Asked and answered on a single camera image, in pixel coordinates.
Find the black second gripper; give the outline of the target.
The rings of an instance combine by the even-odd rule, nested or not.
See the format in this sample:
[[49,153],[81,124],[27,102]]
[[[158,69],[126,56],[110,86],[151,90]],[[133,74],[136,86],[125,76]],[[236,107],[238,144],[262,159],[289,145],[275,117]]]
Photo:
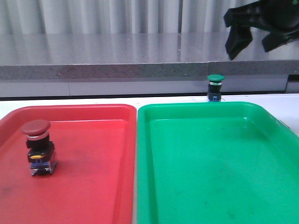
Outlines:
[[299,37],[299,2],[258,0],[230,8],[224,22],[230,27],[225,48],[231,61],[252,42],[251,27],[269,32],[262,39],[262,45],[265,52],[270,52]]

